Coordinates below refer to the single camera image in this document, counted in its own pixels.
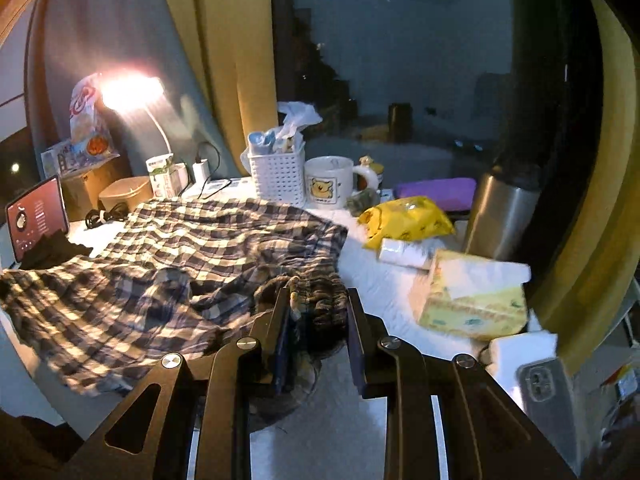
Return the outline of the yellow tissue pack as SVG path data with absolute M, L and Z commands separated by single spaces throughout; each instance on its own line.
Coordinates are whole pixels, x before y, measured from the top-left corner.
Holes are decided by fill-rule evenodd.
M 425 297 L 412 308 L 416 322 L 471 339 L 517 334 L 528 319 L 524 285 L 532 278 L 525 263 L 436 250 L 426 274 Z

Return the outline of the green white carton box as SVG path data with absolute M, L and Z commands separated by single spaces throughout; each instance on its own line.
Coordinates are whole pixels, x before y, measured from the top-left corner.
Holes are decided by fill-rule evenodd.
M 175 198 L 182 191 L 174 154 L 157 155 L 145 161 L 155 198 Z

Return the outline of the phone in clear case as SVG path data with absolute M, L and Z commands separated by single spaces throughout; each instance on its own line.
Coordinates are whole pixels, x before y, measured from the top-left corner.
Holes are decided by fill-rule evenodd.
M 516 372 L 523 410 L 567 462 L 579 472 L 579 451 L 570 385 L 557 358 L 529 363 Z

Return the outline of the yellow curtain right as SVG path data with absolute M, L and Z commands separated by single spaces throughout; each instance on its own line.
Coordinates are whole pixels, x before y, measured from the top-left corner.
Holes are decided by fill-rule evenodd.
M 605 0 L 591 0 L 603 42 L 596 163 L 574 229 L 529 301 L 578 372 L 606 336 L 639 261 L 639 49 Z

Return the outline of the stainless steel thermos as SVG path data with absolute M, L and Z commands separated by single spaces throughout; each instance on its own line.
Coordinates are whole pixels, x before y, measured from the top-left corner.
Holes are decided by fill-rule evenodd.
M 480 178 L 462 250 L 506 261 L 515 252 L 540 196 L 539 168 L 495 164 Z

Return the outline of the purple case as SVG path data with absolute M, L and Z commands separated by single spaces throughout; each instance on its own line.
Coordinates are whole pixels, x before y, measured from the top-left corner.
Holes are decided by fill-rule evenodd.
M 470 210 L 476 181 L 472 178 L 450 178 L 401 183 L 393 188 L 396 198 L 423 196 L 443 211 Z

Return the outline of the tablet with red screen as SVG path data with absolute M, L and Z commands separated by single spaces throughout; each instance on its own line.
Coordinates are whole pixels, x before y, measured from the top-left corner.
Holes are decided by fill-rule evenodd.
M 17 196 L 6 205 L 4 212 L 17 263 L 44 236 L 70 232 L 59 176 L 43 180 Z

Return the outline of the grey blue curtain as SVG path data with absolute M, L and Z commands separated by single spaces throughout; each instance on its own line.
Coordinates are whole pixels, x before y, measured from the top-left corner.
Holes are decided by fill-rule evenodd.
M 85 76 L 137 72 L 164 94 L 147 112 L 105 118 L 135 174 L 152 156 L 173 151 L 190 164 L 206 158 L 213 174 L 236 168 L 186 58 L 166 0 L 36 0 L 25 58 L 27 122 L 37 152 L 70 135 L 70 97 Z

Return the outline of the plaid checkered pants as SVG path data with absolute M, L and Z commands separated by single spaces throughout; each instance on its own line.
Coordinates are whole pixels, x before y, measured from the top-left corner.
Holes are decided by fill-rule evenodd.
M 166 353 L 217 351 L 281 290 L 295 349 L 320 361 L 346 337 L 337 261 L 347 234 L 264 200 L 151 200 L 95 257 L 4 271 L 1 305 L 58 380 L 86 396 L 130 390 Z

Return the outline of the white desk lamp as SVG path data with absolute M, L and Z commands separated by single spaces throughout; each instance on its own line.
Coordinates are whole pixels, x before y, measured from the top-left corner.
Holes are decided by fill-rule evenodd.
M 111 70 L 100 73 L 99 89 L 134 174 L 147 174 L 146 161 L 155 156 L 172 155 L 174 162 L 186 162 L 189 131 L 160 77 L 140 70 Z

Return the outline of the yellow curtain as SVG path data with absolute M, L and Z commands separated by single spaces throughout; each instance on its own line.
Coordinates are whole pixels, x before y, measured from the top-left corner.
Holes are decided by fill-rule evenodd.
M 603 42 L 596 163 L 574 229 L 529 301 L 578 372 L 606 336 L 639 261 L 639 49 L 605 0 L 591 0 Z
M 234 159 L 278 123 L 271 0 L 167 0 L 186 57 Z

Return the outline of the black cloth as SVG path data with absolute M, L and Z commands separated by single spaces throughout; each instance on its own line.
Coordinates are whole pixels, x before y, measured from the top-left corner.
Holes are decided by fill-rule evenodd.
M 91 252 L 90 247 L 72 243 L 65 233 L 56 231 L 51 235 L 43 235 L 32 248 L 24 253 L 21 269 L 51 269 L 76 256 L 88 256 Z

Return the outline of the cardboard box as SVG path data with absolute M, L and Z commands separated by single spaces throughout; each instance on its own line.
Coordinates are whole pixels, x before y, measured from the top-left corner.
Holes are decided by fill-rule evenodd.
M 91 209 L 99 206 L 99 194 L 113 182 L 131 176 L 125 156 L 115 157 L 99 166 L 62 177 L 63 200 L 70 222 L 84 220 Z

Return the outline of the white textured tablecloth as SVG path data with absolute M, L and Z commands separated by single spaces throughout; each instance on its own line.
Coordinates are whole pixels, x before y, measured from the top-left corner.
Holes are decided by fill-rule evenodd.
M 479 341 L 432 332 L 416 324 L 424 303 L 426 277 L 378 261 L 364 249 L 363 229 L 344 210 L 321 217 L 347 226 L 338 260 L 344 284 L 358 290 L 363 309 L 382 318 L 388 332 L 429 356 L 449 360 L 459 353 L 477 356 Z M 18 340 L 11 320 L 1 319 L 1 407 L 52 425 L 68 422 L 89 437 L 122 398 L 117 393 L 81 396 L 62 386 L 32 348 Z M 384 471 L 386 403 L 363 401 L 352 382 L 345 350 L 323 361 L 316 388 L 291 415 L 250 437 L 255 479 L 379 479 Z

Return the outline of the white perforated plastic basket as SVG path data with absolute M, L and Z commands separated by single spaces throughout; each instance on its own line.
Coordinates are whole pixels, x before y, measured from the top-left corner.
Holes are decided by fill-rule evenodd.
M 246 154 L 245 166 L 261 200 L 301 207 L 305 203 L 305 144 L 295 152 Z

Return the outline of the brown lidded box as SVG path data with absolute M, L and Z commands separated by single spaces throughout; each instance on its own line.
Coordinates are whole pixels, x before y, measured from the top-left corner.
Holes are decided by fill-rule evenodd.
M 111 183 L 99 194 L 99 202 L 106 210 L 125 204 L 129 212 L 153 197 L 148 177 L 128 177 Z

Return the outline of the small figurine behind mug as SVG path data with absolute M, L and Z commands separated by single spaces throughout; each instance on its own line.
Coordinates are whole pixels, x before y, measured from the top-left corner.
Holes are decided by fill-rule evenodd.
M 376 162 L 371 156 L 363 155 L 360 157 L 359 162 L 362 166 L 371 169 L 378 178 L 378 188 L 382 188 L 384 180 L 384 166 L 380 162 Z

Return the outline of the white tissue packet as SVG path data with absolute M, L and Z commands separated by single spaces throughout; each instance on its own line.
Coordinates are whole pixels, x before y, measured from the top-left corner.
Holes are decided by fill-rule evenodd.
M 394 266 L 428 270 L 432 264 L 436 250 L 442 246 L 438 240 L 434 242 L 404 242 L 384 238 L 378 250 L 378 260 Z

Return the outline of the yellow curtain left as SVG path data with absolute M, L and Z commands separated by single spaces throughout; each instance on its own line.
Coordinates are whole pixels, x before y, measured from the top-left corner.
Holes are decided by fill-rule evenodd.
M 234 159 L 278 123 L 271 0 L 167 0 L 186 57 Z

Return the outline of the yellow duck plastic bag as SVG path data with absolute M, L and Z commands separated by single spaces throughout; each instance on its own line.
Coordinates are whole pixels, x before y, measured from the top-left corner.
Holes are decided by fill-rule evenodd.
M 432 200 L 414 196 L 390 200 L 363 211 L 358 223 L 367 229 L 363 247 L 378 250 L 383 240 L 418 242 L 454 234 L 454 225 Z

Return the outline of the snack bag with pumpkin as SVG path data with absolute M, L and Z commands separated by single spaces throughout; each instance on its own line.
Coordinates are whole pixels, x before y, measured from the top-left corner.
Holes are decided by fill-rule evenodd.
M 119 155 L 99 111 L 100 81 L 99 73 L 85 76 L 78 81 L 70 97 L 70 143 L 74 159 L 81 167 L 106 162 Z

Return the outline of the white bear mug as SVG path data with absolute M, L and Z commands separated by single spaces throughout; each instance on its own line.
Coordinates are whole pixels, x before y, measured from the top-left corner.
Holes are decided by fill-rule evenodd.
M 356 179 L 362 177 L 366 188 L 378 189 L 378 175 L 369 167 L 356 165 L 350 158 L 321 156 L 304 165 L 307 204 L 318 209 L 341 209 L 356 193 Z

